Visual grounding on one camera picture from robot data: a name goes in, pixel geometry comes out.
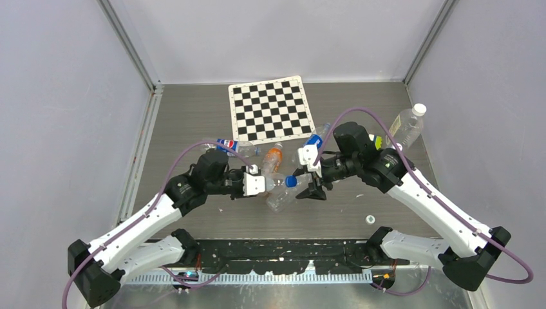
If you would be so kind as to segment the blue cap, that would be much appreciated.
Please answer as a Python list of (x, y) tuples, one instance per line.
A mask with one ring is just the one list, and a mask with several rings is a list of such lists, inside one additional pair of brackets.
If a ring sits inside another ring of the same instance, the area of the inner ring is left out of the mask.
[(285, 185), (286, 187), (288, 188), (292, 188), (292, 187), (296, 187), (298, 184), (298, 180), (297, 180), (297, 177), (296, 176), (287, 176), (285, 178)]

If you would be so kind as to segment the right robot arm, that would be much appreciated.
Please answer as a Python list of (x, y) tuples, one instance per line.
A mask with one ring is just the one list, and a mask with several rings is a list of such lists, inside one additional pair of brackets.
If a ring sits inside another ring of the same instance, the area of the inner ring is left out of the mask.
[(440, 239), (403, 234), (391, 227), (379, 227), (368, 238), (365, 254), (376, 264), (396, 259), (413, 261), (440, 269), (454, 284), (475, 291), (499, 258), (502, 251), (481, 238), (488, 238), (504, 247), (511, 234), (503, 227), (490, 228), (470, 220), (471, 228), (457, 220), (466, 218), (443, 194), (440, 194), (415, 168), (412, 162), (404, 164), (401, 155), (392, 148), (381, 149), (363, 126), (346, 122), (334, 129), (338, 151), (330, 158), (315, 159), (317, 143), (304, 145), (297, 150), (296, 176), (309, 177), (308, 184), (296, 197), (298, 199), (325, 200), (326, 190), (334, 182), (356, 176), (366, 185), (374, 187), (403, 203), (432, 227)]

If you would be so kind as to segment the clear plastic bottle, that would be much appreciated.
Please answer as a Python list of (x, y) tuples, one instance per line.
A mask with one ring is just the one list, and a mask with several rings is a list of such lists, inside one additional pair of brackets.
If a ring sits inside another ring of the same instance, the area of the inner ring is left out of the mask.
[(272, 193), (267, 199), (266, 204), (270, 210), (274, 212), (280, 212), (285, 207), (289, 206), (291, 203), (295, 202), (296, 194), (299, 192), (298, 189), (301, 187), (299, 184), (301, 181), (299, 179), (296, 187), (285, 188), (284, 190), (278, 190), (275, 193)]

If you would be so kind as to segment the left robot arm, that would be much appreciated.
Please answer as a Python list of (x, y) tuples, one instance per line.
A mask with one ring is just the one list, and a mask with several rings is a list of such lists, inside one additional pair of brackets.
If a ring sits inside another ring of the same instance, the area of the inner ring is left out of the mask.
[(62, 293), (62, 308), (76, 286), (87, 305), (94, 308), (112, 299), (135, 277), (154, 268), (179, 263), (191, 266), (198, 244), (184, 229), (155, 245), (141, 245), (164, 227), (202, 206), (210, 195), (227, 195), (232, 200), (255, 197), (265, 189), (257, 165), (248, 162), (230, 169), (225, 151), (209, 150), (185, 173), (167, 179), (152, 200), (125, 222), (99, 238), (85, 243), (78, 239), (68, 247), (69, 279)]

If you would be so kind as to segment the clear Pepsi bottle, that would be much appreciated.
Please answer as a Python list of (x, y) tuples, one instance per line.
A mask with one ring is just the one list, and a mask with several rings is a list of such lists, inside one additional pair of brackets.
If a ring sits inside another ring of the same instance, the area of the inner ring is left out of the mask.
[(265, 191), (274, 192), (278, 190), (284, 190), (286, 176), (279, 173), (270, 173), (265, 176)]

